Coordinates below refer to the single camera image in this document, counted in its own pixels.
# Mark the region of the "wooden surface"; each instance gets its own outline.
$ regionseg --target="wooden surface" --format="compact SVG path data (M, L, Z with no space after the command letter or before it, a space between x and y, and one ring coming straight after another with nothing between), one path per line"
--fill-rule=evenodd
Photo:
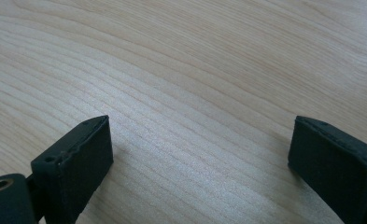
M287 156L296 115L367 143L367 1L0 0L0 175L104 114L78 223L341 223Z

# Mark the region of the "light wood tabletop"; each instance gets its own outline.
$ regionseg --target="light wood tabletop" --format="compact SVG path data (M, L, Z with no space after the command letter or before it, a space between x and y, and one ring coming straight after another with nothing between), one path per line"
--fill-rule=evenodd
M288 153L297 115L367 143L367 1L0 0L0 175L101 115L78 223L342 223Z

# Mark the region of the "wood grain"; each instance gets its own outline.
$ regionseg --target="wood grain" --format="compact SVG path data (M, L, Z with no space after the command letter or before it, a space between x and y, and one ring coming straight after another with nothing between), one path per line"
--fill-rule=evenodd
M287 155L296 115L367 143L367 1L0 0L0 175L104 114L78 223L341 223Z

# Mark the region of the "wooden table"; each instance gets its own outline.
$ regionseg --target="wooden table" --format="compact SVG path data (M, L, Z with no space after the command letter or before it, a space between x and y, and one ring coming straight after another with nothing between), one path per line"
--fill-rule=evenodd
M367 1L0 0L0 175L104 114L78 223L341 223L287 156L296 115L367 143Z

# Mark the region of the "black object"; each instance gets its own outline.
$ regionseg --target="black object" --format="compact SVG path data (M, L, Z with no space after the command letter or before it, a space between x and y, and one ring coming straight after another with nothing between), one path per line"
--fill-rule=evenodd
M74 223L113 163L108 116L88 119L31 162L0 176L0 223Z
M289 167L345 223L367 223L367 144L328 123L297 117Z

